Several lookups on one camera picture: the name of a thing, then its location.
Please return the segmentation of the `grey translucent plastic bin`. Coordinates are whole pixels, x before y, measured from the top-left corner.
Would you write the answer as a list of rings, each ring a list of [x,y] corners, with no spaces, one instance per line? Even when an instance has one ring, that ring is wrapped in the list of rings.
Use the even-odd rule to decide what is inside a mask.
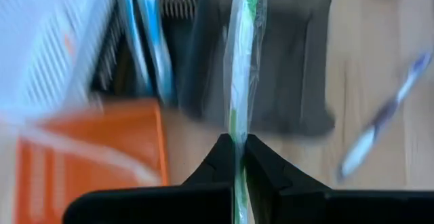
[[[325,98],[332,0],[267,0],[259,78],[251,127],[255,131],[323,136],[334,128]],[[189,116],[224,124],[224,34],[231,0],[199,0],[178,78],[178,104]]]

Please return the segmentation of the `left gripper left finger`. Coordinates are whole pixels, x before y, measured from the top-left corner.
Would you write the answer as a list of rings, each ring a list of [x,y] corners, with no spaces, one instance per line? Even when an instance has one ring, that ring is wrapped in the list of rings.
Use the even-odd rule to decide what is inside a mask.
[[[233,224],[234,180],[235,146],[221,134],[182,184],[89,192],[62,224]]]

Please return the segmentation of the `blue toothbrush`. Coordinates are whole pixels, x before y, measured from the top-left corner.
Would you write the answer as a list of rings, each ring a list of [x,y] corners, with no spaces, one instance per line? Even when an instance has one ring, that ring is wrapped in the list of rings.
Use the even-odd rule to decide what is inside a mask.
[[[132,53],[136,76],[136,94],[138,96],[152,96],[153,86],[149,76],[145,55],[142,48],[140,31],[136,23],[133,0],[119,0],[121,13],[125,23],[125,34]]]
[[[138,0],[138,6],[155,70],[157,93],[163,104],[172,105],[176,98],[174,74],[163,33],[159,0]]]

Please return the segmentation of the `white perforated plastic basket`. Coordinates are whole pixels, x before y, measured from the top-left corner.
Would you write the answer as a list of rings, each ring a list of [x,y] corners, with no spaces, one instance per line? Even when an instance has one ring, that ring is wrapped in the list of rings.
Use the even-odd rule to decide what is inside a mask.
[[[113,0],[0,0],[0,120],[87,102]]]

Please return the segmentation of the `orange plastic basket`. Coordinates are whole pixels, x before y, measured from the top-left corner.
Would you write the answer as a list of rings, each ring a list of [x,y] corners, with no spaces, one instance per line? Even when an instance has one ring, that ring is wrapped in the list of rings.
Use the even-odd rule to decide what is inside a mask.
[[[19,132],[14,224],[61,224],[86,193],[169,183],[156,100],[60,113]]]

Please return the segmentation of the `green toothbrush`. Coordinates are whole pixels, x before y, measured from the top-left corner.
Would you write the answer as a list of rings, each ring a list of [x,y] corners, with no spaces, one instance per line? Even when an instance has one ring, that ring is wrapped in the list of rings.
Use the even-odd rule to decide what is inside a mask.
[[[259,80],[266,23],[267,0],[232,0],[223,65],[226,127],[235,148],[234,224],[249,223],[243,156]]]

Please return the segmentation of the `black plastic basket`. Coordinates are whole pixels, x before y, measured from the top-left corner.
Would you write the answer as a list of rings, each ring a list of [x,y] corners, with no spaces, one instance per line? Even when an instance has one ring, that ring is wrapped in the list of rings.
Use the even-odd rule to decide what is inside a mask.
[[[138,96],[136,94],[135,66],[126,39],[125,23],[119,0],[114,0],[111,5],[98,60],[90,81],[90,90],[101,95],[119,96],[122,98],[156,98],[163,104],[157,93],[155,70],[146,40],[138,0],[133,0],[133,2],[136,23],[140,31],[142,48],[153,86],[153,95]],[[180,74],[180,65],[186,55],[195,18],[196,5],[197,0],[159,0],[161,23],[172,61],[176,95],[174,103],[172,105],[163,104],[165,106],[174,106],[178,102],[176,77]]]

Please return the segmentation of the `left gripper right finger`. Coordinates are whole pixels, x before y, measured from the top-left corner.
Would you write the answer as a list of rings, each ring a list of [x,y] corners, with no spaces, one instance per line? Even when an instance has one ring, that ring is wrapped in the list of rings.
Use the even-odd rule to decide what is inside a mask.
[[[253,134],[245,169],[256,224],[434,224],[434,191],[332,189]]]

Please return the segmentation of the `purple toothbrush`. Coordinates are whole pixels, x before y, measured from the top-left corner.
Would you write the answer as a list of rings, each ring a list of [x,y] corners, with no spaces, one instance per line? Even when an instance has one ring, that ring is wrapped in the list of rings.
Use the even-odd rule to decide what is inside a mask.
[[[396,93],[379,108],[341,159],[336,173],[338,181],[347,179],[363,164],[367,155],[375,146],[380,133],[385,129],[387,123],[396,114],[411,89],[431,64],[433,55],[434,52],[425,52],[410,65],[405,81]]]

